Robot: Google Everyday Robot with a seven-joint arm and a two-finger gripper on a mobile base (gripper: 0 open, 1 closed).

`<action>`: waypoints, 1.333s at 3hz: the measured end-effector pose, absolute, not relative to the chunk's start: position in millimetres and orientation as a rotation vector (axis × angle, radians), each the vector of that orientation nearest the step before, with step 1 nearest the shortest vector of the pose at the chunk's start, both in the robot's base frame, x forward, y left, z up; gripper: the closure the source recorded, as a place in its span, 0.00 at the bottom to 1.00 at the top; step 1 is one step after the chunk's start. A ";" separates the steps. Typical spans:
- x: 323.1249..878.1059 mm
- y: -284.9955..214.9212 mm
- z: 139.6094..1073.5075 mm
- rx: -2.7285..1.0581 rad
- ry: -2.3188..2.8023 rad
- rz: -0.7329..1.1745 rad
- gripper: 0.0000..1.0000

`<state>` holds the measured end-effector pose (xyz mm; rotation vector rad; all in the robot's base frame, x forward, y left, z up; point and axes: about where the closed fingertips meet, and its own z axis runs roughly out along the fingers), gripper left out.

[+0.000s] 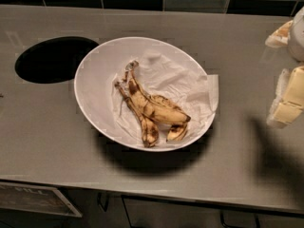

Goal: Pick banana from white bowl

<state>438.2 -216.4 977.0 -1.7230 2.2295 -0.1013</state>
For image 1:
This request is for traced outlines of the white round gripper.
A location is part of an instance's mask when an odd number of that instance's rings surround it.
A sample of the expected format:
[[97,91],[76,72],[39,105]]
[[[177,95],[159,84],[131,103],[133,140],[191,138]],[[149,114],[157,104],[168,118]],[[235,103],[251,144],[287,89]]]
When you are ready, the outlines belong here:
[[[288,21],[274,31],[265,41],[270,48],[288,46],[292,56],[299,62],[304,61],[304,7]],[[284,128],[295,121],[304,111],[304,66],[293,70],[284,68],[279,75],[275,99],[271,105],[267,124],[275,128]]]

